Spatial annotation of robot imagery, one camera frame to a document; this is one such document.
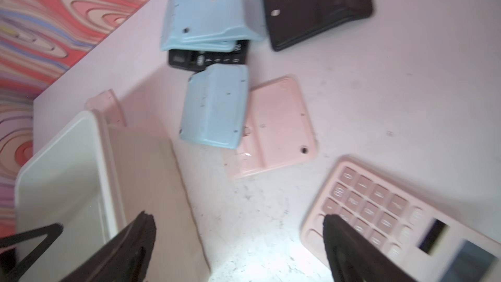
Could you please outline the pink calculator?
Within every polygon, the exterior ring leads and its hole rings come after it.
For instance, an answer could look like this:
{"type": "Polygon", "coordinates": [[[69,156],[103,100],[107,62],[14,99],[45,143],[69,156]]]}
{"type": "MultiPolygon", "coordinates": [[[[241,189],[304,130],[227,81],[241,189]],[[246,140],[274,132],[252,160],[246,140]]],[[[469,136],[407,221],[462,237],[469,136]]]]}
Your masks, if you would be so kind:
{"type": "Polygon", "coordinates": [[[126,127],[125,115],[113,90],[106,90],[90,98],[85,104],[86,110],[99,111],[105,118],[107,124],[126,127]]]}
{"type": "Polygon", "coordinates": [[[290,75],[250,91],[240,145],[235,150],[222,150],[229,179],[298,165],[317,154],[318,144],[300,83],[290,75]]]}

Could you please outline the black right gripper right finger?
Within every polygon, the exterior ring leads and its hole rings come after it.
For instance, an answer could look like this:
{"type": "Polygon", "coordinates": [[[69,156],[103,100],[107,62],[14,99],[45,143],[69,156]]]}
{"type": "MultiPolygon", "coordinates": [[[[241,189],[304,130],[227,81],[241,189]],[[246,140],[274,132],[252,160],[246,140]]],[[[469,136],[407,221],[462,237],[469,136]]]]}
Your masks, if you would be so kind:
{"type": "Polygon", "coordinates": [[[335,282],[414,280],[339,215],[325,217],[323,237],[335,282]]]}

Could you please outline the white plastic storage box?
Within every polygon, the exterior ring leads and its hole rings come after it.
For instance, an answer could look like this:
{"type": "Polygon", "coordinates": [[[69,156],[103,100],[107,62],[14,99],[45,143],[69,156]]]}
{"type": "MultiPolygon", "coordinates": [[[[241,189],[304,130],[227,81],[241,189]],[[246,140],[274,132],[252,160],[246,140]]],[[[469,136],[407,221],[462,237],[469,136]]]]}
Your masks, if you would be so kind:
{"type": "Polygon", "coordinates": [[[17,232],[63,226],[23,281],[63,279],[141,212],[157,228],[147,281],[210,278],[171,141],[97,111],[80,112],[21,168],[15,210],[17,232]]]}

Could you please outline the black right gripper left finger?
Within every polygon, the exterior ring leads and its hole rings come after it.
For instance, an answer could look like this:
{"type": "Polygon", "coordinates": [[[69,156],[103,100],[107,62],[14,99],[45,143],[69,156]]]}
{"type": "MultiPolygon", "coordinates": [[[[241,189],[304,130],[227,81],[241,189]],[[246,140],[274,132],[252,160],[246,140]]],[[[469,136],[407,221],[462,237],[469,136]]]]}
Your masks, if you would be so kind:
{"type": "Polygon", "coordinates": [[[156,233],[154,217],[141,212],[63,281],[145,281],[156,233]]]}

